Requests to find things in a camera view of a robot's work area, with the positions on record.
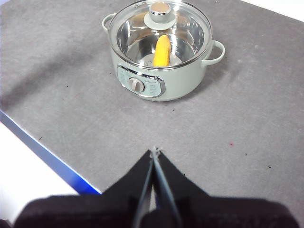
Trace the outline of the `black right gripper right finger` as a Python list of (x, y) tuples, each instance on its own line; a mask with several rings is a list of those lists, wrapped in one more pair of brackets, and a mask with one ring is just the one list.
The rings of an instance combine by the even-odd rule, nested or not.
[(156, 218), (166, 228), (297, 228), (281, 203), (258, 198), (211, 196), (188, 179), (164, 153), (146, 152), (152, 163)]

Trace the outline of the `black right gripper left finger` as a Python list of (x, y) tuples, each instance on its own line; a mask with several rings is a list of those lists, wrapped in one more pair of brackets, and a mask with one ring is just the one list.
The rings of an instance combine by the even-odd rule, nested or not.
[(33, 200), (16, 228), (131, 228), (148, 212), (152, 157), (148, 150), (102, 194), (57, 195)]

